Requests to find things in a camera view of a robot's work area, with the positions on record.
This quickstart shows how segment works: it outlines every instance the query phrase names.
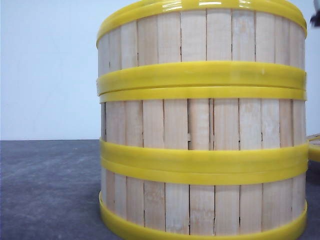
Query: yellow plastic edge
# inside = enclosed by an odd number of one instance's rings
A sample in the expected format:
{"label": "yellow plastic edge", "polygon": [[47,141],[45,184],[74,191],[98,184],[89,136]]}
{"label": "yellow plastic edge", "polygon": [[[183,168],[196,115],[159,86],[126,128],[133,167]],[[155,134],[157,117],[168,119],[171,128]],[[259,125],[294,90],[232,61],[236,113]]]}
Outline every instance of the yellow plastic edge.
{"label": "yellow plastic edge", "polygon": [[308,210],[305,202],[304,211],[298,218],[286,225],[264,232],[234,236],[200,236],[154,230],[126,221],[106,208],[101,193],[99,204],[104,224],[125,240],[296,240],[306,228]]}
{"label": "yellow plastic edge", "polygon": [[308,144],[260,150],[176,150],[100,140],[101,165],[111,172],[155,182],[250,185],[281,181],[308,169]]}
{"label": "yellow plastic edge", "polygon": [[307,23],[303,14],[285,0],[141,0],[123,7],[103,21],[97,34],[96,46],[104,34],[131,21],[158,14],[201,9],[238,9],[282,16],[301,26],[307,36]]}
{"label": "yellow plastic edge", "polygon": [[188,86],[132,89],[100,95],[100,103],[155,99],[294,99],[307,100],[304,90],[261,86]]}
{"label": "yellow plastic edge", "polygon": [[320,162],[320,146],[309,144],[308,158],[310,160]]}
{"label": "yellow plastic edge", "polygon": [[246,61],[189,61],[146,65],[98,78],[98,95],[170,87],[273,87],[306,90],[306,73],[281,64]]}

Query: yellow plastic band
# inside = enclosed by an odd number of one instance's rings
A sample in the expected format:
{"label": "yellow plastic band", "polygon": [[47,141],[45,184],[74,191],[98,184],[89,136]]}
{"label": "yellow plastic band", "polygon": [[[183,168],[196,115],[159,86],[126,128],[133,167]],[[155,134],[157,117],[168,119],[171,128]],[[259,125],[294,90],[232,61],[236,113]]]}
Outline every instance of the yellow plastic band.
{"label": "yellow plastic band", "polygon": [[192,185],[276,182],[308,169],[308,144],[259,150],[176,150],[118,145],[100,140],[101,165],[149,181]]}
{"label": "yellow plastic band", "polygon": [[307,202],[303,213],[292,222],[281,227],[245,235],[200,236],[183,235],[154,230],[126,221],[108,210],[99,194],[100,213],[104,224],[125,240],[296,240],[304,232],[307,224]]}
{"label": "yellow plastic band", "polygon": [[98,95],[174,87],[270,87],[305,91],[306,73],[296,67],[248,61],[189,61],[110,72],[97,80]]}
{"label": "yellow plastic band", "polygon": [[238,9],[282,16],[300,25],[307,36],[301,11],[286,0],[141,0],[110,15],[100,26],[96,45],[107,32],[138,19],[158,14],[204,9]]}
{"label": "yellow plastic band", "polygon": [[309,144],[309,155],[310,160],[320,162],[320,146]]}
{"label": "yellow plastic band", "polygon": [[316,136],[314,138],[309,139],[309,142],[315,141],[315,140],[320,140],[320,136]]}
{"label": "yellow plastic band", "polygon": [[304,90],[260,86],[192,86],[113,91],[100,96],[100,103],[154,99],[295,99],[307,100]]}

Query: white background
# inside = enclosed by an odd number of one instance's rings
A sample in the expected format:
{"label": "white background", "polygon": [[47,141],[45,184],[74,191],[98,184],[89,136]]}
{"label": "white background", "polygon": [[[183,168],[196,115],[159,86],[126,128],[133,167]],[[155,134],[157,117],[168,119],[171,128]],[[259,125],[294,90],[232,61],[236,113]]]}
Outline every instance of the white background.
{"label": "white background", "polygon": [[[1,139],[98,139],[96,34],[134,0],[1,1]],[[309,24],[312,0],[291,0]],[[307,134],[320,132],[320,28],[306,39]]]}

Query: vertical wooden stave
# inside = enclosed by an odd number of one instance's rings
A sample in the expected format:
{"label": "vertical wooden stave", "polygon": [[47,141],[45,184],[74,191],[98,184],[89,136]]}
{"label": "vertical wooden stave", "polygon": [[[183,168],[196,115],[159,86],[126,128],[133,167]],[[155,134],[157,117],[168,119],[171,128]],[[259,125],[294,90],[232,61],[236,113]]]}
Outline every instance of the vertical wooden stave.
{"label": "vertical wooden stave", "polygon": [[[275,16],[264,12],[256,13],[256,61],[275,62]],[[280,148],[279,100],[261,100],[262,148]],[[278,182],[263,184],[262,192],[262,230],[274,227],[274,218],[279,209]]]}
{"label": "vertical wooden stave", "polygon": [[[121,28],[109,33],[110,72],[121,70]],[[125,102],[106,103],[107,142],[125,144]],[[127,177],[114,175],[114,211],[122,218],[127,218]]]}
{"label": "vertical wooden stave", "polygon": [[[294,22],[290,22],[290,65],[305,69],[305,33]],[[293,145],[306,142],[306,104],[302,100],[292,101]],[[306,174],[293,178],[292,183],[292,219],[296,219],[305,208]]]}
{"label": "vertical wooden stave", "polygon": [[[208,31],[208,60],[232,60],[232,12],[226,10],[208,11],[208,21],[216,34]],[[226,22],[224,27],[218,25]],[[238,99],[214,100],[214,150],[239,149]],[[215,186],[214,232],[217,236],[239,233],[239,186]]]}
{"label": "vertical wooden stave", "polygon": [[[255,13],[232,12],[232,60],[255,61]],[[241,150],[261,149],[261,100],[239,99],[239,136]],[[240,186],[240,233],[261,232],[262,184]]]}
{"label": "vertical wooden stave", "polygon": [[[121,26],[121,68],[138,66],[137,21]],[[142,101],[125,102],[125,144],[143,147]],[[135,224],[144,226],[144,181],[126,178],[126,217]]]}
{"label": "vertical wooden stave", "polygon": [[[181,13],[181,60],[205,61],[206,11]],[[209,100],[188,100],[191,150],[209,150]],[[190,235],[214,234],[214,186],[190,186]]]}
{"label": "vertical wooden stave", "polygon": [[[158,63],[181,61],[179,12],[157,16]],[[187,99],[163,100],[164,148],[188,149]],[[189,234],[189,185],[165,184],[165,231]]]}
{"label": "vertical wooden stave", "polygon": [[[98,77],[107,74],[110,71],[110,45],[109,34],[105,34],[98,43]],[[101,103],[101,138],[107,140],[107,124],[106,124],[106,107],[105,102]],[[113,182],[114,174],[104,167],[101,167],[101,195],[104,204],[110,209],[114,209],[114,186],[109,184]]]}
{"label": "vertical wooden stave", "polygon": [[[290,41],[289,36],[289,20],[276,16],[275,17],[275,63],[290,65]],[[292,100],[279,100],[279,123],[280,123],[280,147],[293,146],[293,115],[292,115]],[[293,180],[286,179],[278,182],[278,209],[272,213],[272,225],[278,226],[289,223],[292,219],[292,195],[293,195]]]}
{"label": "vertical wooden stave", "polygon": [[[138,65],[158,63],[157,16],[137,21]],[[143,100],[143,145],[164,148],[163,100]],[[166,230],[165,183],[144,181],[144,226]]]}

